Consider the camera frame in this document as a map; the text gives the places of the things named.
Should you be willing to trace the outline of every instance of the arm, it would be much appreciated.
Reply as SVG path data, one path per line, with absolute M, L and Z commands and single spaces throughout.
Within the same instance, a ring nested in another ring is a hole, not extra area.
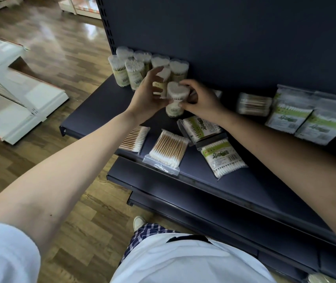
M 212 91 L 183 80 L 198 94 L 198 103 L 183 103 L 193 114 L 216 123 L 255 155 L 299 195 L 336 233 L 336 157 L 225 109 Z
M 39 163 L 0 193 L 0 223 L 24 231 L 42 254 L 80 196 L 104 168 L 110 157 L 140 123 L 168 104 L 157 99 L 148 72 L 125 112 L 86 137 Z

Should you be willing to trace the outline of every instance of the white sneaker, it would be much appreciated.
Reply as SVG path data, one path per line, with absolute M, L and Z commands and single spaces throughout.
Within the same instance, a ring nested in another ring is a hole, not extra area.
M 140 229 L 143 225 L 146 224 L 146 221 L 144 220 L 143 217 L 141 216 L 136 216 L 134 218 L 134 223 L 133 223 L 133 227 L 134 227 L 134 232 L 137 231 L 138 229 Z

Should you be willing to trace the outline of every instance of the product label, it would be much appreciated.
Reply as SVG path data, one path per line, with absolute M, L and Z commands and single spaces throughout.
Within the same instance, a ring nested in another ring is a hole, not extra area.
M 115 81 L 120 87 L 125 87 L 130 84 L 129 76 L 126 69 L 122 71 L 113 71 Z
M 182 100 L 174 100 L 173 103 L 166 106 L 165 111 L 169 117 L 178 117 L 184 113 L 184 109 L 178 105 L 181 101 Z
M 186 79 L 186 74 L 181 74 L 181 75 L 171 75 L 171 81 L 175 81 L 175 82 L 180 82 L 182 80 Z
M 299 128 L 299 126 L 302 125 L 311 112 L 311 109 L 306 111 L 296 111 L 277 107 L 267 121 L 266 126 L 293 134 Z
M 144 68 L 144 77 L 146 77 L 147 75 L 147 72 L 149 72 L 151 70 L 151 64 L 148 62 L 148 63 L 145 63 L 145 68 Z
M 202 155 L 213 170 L 241 161 L 240 156 L 229 142 L 221 143 L 204 150 L 202 151 Z
M 132 90 L 137 90 L 143 80 L 142 71 L 127 72 Z
M 154 94 L 160 94 L 162 98 L 166 98 L 167 97 L 167 85 L 168 85 L 168 82 L 156 82 L 154 81 L 152 83 L 152 86 L 156 86 L 158 88 L 161 88 L 163 90 L 163 92 L 154 92 Z
M 336 121 L 312 114 L 295 136 L 319 145 L 327 145 L 336 137 Z
M 206 137 L 208 135 L 217 133 L 218 126 L 207 121 L 203 120 L 197 116 L 190 117 L 189 122 L 192 124 L 196 134 L 199 138 Z

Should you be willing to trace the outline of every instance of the black strap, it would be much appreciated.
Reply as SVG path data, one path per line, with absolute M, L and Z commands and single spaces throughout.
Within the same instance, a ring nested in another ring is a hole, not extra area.
M 206 236 L 203 236 L 203 235 L 183 235 L 183 236 L 179 236 L 179 237 L 172 237 L 166 243 L 179 241 L 179 240 L 199 240 L 199 241 L 203 241 L 203 242 L 207 242 L 207 243 L 212 244 L 211 242 L 209 242 L 209 240 L 206 238 Z

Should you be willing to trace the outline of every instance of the white sleeve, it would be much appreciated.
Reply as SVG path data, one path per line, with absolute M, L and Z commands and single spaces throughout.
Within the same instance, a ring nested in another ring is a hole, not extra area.
M 35 243 L 21 230 L 0 223 L 0 282 L 35 283 L 40 265 Z

